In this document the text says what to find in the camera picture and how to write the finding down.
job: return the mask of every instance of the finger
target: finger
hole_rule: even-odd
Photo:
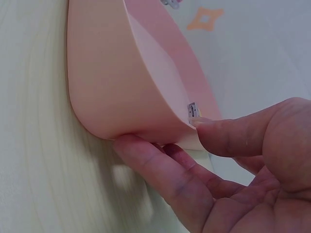
[[[243,167],[245,170],[257,175],[258,172],[264,167],[263,156],[254,157],[234,157],[235,162]]]
[[[286,102],[235,120],[211,121],[194,118],[202,145],[223,157],[262,155],[263,138],[272,116]]]
[[[197,176],[207,186],[215,199],[229,198],[245,188],[244,185],[225,181],[208,171],[203,166],[197,164],[194,159],[177,145],[166,145],[163,149],[167,155],[177,161],[194,176]]]
[[[191,232],[200,232],[213,206],[207,187],[168,155],[139,137],[117,139],[114,149],[173,208]]]

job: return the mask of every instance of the fingernail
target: fingernail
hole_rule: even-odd
[[[208,118],[204,118],[204,117],[191,117],[189,118],[189,122],[191,125],[198,128],[199,125],[201,124],[209,125],[209,124],[213,124],[214,121]]]

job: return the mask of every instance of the curved plastic surface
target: curved plastic surface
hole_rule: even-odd
[[[200,149],[196,130],[188,124],[187,105],[202,103],[204,116],[219,118],[215,100],[182,34],[177,37],[183,40],[184,58],[169,46],[176,37],[161,41],[159,30],[141,23],[144,17],[152,17],[140,12],[152,8],[141,3],[143,11],[139,10],[138,2],[69,2],[68,73],[74,111],[100,138],[135,133],[150,142]],[[160,2],[156,7],[158,13],[165,13]],[[174,21],[164,16],[176,31]]]

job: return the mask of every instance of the orange star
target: orange star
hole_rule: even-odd
[[[223,13],[223,9],[210,10],[200,7],[194,20],[187,26],[187,30],[202,29],[211,32],[214,30],[216,19],[223,15]],[[201,22],[202,16],[209,16],[209,20],[207,22]]]

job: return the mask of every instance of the palm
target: palm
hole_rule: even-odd
[[[222,180],[176,145],[128,135],[115,150],[193,233],[310,232],[310,116],[310,101],[294,99],[237,120],[197,119],[208,151],[256,175],[247,187]]]

